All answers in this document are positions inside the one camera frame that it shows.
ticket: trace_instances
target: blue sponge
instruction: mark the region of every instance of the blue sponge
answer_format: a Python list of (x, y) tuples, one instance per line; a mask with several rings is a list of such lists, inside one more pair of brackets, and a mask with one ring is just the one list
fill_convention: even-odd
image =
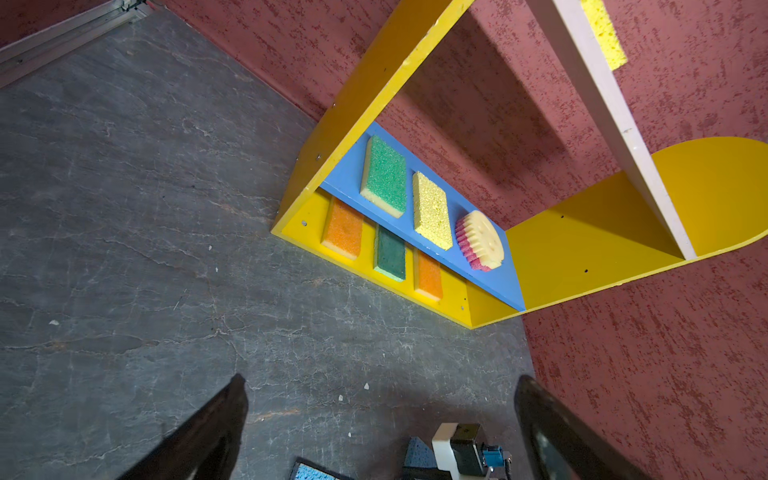
[(293, 464), (289, 480), (352, 480), (350, 477), (328, 472), (304, 458), (298, 458)]
[(405, 467), (418, 468), (437, 468), (437, 460), (432, 449), (429, 448), (419, 437), (411, 437), (406, 452)]

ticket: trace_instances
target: red textured wall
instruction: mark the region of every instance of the red textured wall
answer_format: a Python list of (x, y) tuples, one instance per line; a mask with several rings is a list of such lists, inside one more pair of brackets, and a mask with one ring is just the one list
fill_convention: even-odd
[[(765, 0), (606, 0), (651, 151), (768, 138)], [(169, 0), (319, 118), (396, 0)], [(617, 166), (524, 0), (477, 0), (379, 123), (503, 227)], [(658, 478), (768, 476), (768, 240), (527, 314), (537, 376)]]
[(0, 47), (98, 7), (107, 0), (10, 0), (0, 15)]
[(655, 478), (768, 478), (768, 238), (524, 321), (538, 379)]
[[(169, 0), (319, 118), (396, 0)], [(651, 151), (768, 137), (764, 0), (608, 0), (619, 83)], [(503, 227), (617, 169), (523, 0), (478, 0), (379, 122)]]

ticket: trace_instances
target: blue connector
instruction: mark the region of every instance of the blue connector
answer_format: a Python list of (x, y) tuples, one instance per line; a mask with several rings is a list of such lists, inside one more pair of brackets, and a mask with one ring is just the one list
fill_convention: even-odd
[(485, 464), (489, 467), (504, 466), (504, 451), (498, 445), (483, 445), (482, 454), (485, 458)]

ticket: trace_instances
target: round sponge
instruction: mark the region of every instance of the round sponge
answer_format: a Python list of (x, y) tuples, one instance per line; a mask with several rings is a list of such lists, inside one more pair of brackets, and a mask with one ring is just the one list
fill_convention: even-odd
[(504, 260), (502, 240), (488, 217), (479, 210), (456, 222), (456, 240), (474, 270), (489, 272)]

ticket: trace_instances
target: cable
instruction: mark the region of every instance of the cable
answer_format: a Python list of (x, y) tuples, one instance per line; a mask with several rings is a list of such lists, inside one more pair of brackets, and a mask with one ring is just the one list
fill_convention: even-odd
[(510, 472), (510, 466), (512, 465), (511, 458), (505, 458), (504, 460), (504, 473), (507, 476), (507, 480), (512, 480), (512, 472)]

